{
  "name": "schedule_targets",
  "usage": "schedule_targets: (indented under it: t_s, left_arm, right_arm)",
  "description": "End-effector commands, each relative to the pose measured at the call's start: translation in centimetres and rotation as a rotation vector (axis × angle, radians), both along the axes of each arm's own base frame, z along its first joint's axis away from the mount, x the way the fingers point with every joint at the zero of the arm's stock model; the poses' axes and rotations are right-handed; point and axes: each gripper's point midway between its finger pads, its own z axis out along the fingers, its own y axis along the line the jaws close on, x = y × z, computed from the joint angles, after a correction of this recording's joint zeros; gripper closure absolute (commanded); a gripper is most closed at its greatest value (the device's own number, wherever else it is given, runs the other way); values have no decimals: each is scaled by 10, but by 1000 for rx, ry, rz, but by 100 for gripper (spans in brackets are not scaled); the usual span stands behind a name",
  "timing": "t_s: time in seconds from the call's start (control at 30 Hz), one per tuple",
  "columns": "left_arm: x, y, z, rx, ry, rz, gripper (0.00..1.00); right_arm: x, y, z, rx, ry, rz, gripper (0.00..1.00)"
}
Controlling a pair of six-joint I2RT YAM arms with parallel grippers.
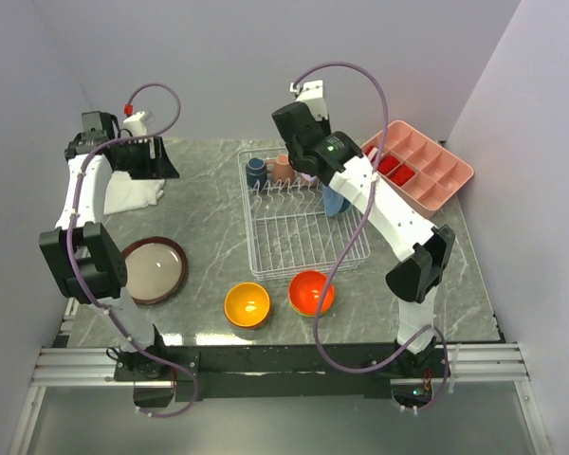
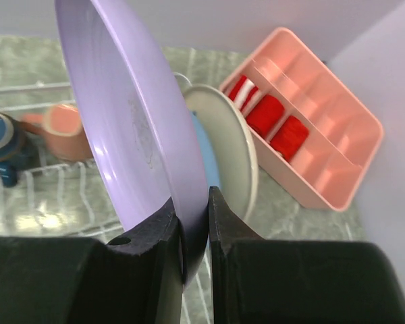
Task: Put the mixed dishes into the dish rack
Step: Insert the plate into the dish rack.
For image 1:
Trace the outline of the dark blue ceramic mug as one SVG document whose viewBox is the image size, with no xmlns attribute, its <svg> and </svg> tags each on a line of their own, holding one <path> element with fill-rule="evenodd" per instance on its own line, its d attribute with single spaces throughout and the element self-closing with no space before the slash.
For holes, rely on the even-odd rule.
<svg viewBox="0 0 569 455">
<path fill-rule="evenodd" d="M 246 181 L 251 189 L 261 191 L 267 182 L 266 162 L 258 157 L 251 158 L 246 165 Z"/>
</svg>

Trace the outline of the dark red rimmed plate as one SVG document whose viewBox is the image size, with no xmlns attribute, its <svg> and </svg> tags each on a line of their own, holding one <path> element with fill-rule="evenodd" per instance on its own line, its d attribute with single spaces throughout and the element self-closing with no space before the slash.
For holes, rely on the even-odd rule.
<svg viewBox="0 0 569 455">
<path fill-rule="evenodd" d="M 137 305 L 159 304 L 185 285 L 189 261 L 174 240 L 154 236 L 137 240 L 122 251 L 128 273 L 126 288 Z"/>
</svg>

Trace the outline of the pink patterned cup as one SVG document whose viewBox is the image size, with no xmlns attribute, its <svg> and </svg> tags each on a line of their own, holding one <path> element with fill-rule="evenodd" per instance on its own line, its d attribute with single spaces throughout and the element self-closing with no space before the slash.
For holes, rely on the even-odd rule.
<svg viewBox="0 0 569 455">
<path fill-rule="evenodd" d="M 279 154 L 266 161 L 268 172 L 275 184 L 290 185 L 295 180 L 295 171 L 291 167 L 288 154 Z"/>
</svg>

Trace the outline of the lavender plate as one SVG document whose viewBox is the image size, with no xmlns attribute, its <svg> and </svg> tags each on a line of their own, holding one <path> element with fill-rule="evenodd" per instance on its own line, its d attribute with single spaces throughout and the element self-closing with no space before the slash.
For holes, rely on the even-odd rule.
<svg viewBox="0 0 569 455">
<path fill-rule="evenodd" d="M 309 175 L 306 173 L 298 173 L 299 178 L 303 186 L 307 187 L 317 187 L 320 184 L 320 180 L 317 176 Z"/>
</svg>

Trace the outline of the blue plate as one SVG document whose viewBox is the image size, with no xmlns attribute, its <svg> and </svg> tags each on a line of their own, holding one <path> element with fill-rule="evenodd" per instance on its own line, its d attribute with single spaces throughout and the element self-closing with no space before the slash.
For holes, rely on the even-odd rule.
<svg viewBox="0 0 569 455">
<path fill-rule="evenodd" d="M 335 217 L 351 208 L 348 199 L 326 185 L 321 184 L 321 194 L 324 212 L 328 217 Z"/>
</svg>

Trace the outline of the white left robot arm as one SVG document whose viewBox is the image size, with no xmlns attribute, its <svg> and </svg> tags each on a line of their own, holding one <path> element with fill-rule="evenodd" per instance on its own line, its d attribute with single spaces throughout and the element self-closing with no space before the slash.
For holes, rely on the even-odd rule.
<svg viewBox="0 0 569 455">
<path fill-rule="evenodd" d="M 164 378 L 171 359 L 162 336 L 137 308 L 126 289 L 128 274 L 119 248 L 103 224 L 113 173 L 133 179 L 177 178 L 159 136 L 149 136 L 150 114 L 124 109 L 118 121 L 109 113 L 86 112 L 83 131 L 69 142 L 64 209 L 54 229 L 41 233 L 39 247 L 61 293 L 91 307 L 119 335 L 119 348 L 107 354 L 130 372 L 151 381 Z"/>
</svg>

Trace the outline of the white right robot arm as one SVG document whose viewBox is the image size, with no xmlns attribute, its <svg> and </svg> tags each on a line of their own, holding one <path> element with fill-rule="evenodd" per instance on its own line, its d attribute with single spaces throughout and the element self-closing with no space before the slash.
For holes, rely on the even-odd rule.
<svg viewBox="0 0 569 455">
<path fill-rule="evenodd" d="M 328 134 L 305 103 L 294 101 L 272 119 L 292 168 L 317 177 L 362 211 L 361 221 L 376 228 L 397 257 L 385 277 L 399 301 L 396 366 L 405 376 L 418 377 L 430 365 L 437 334 L 434 302 L 450 260 L 453 230 L 415 211 L 373 170 L 352 138 L 340 131 Z"/>
</svg>

